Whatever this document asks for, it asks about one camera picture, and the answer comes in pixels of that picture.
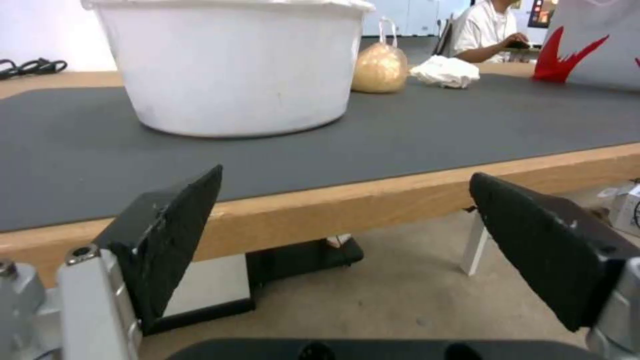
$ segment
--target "man's hand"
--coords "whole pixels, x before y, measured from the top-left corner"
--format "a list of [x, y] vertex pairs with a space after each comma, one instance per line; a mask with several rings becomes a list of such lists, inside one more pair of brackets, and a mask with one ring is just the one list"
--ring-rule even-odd
[[515, 33], [515, 34], [511, 34], [508, 37], [506, 37], [501, 43], [500, 45], [502, 45], [502, 48], [507, 47], [512, 41], [516, 41], [516, 42], [525, 42], [525, 43], [529, 43], [529, 38], [527, 38], [527, 35], [523, 34], [523, 33]]

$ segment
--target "gray floor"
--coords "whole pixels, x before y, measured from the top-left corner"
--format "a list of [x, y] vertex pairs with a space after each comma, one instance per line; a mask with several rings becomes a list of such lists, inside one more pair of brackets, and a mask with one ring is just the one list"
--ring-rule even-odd
[[[600, 202], [599, 190], [572, 197], [590, 206]], [[458, 270], [471, 220], [459, 212], [358, 235], [362, 262], [269, 285], [251, 313], [145, 338], [142, 358], [227, 337], [517, 338], [583, 346], [586, 332], [566, 331], [492, 241], [475, 277]]]

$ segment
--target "monitor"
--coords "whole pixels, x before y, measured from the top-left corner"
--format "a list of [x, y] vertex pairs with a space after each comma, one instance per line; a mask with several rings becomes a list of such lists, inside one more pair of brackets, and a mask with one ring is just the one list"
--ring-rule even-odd
[[547, 29], [556, 11], [557, 4], [558, 0], [533, 0], [531, 15], [529, 16], [529, 27]]

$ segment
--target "black gripper pad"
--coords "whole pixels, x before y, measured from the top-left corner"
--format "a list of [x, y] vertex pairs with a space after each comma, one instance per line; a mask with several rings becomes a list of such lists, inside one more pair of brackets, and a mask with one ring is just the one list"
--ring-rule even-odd
[[218, 165], [188, 184], [140, 195], [94, 239], [118, 258], [144, 334], [193, 259], [221, 182]]
[[570, 331], [592, 326], [640, 251], [570, 200], [486, 174], [470, 193], [500, 250]]

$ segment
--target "red paper cutout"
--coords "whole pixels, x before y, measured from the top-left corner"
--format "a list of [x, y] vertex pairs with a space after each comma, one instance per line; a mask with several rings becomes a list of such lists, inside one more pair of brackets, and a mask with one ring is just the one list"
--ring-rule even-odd
[[560, 49], [560, 40], [562, 39], [563, 33], [564, 26], [557, 28], [551, 37], [549, 37], [549, 40], [542, 48], [542, 51], [540, 51], [540, 57], [536, 64], [536, 71], [533, 75], [534, 79], [564, 83], [576, 65], [578, 65], [578, 63], [587, 55], [598, 49], [609, 38], [607, 35], [600, 40], [596, 40], [587, 45], [579, 53], [573, 53], [563, 59], [560, 59], [558, 57], [558, 51]]

